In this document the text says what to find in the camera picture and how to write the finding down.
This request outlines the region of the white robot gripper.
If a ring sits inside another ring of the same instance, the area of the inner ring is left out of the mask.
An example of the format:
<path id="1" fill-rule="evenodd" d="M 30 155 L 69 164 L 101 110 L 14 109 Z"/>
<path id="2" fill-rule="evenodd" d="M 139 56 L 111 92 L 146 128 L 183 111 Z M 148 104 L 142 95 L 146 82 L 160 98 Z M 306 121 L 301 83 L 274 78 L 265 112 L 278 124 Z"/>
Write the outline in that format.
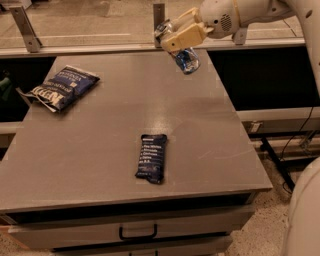
<path id="1" fill-rule="evenodd" d="M 239 27 L 235 0 L 204 0 L 200 10 L 193 7 L 172 21 L 174 32 L 164 35 L 160 45 L 167 52 L 176 52 L 202 44 L 207 36 L 227 37 Z"/>

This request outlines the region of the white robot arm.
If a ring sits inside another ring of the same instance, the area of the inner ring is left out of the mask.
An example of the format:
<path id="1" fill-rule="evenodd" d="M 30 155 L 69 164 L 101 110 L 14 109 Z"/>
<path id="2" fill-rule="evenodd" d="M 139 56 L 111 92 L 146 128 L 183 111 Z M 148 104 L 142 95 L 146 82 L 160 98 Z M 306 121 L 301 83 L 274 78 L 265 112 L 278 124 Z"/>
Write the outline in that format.
<path id="1" fill-rule="evenodd" d="M 296 17 L 302 31 L 313 85 L 307 92 L 288 89 L 286 96 L 300 105 L 319 106 L 320 0 L 203 0 L 179 17 L 155 29 L 161 47 L 188 74 L 198 69 L 192 48 L 207 38 L 230 36 L 236 45 L 246 42 L 253 23 Z M 281 256 L 320 256 L 320 158 L 312 160 L 295 184 L 289 205 Z"/>

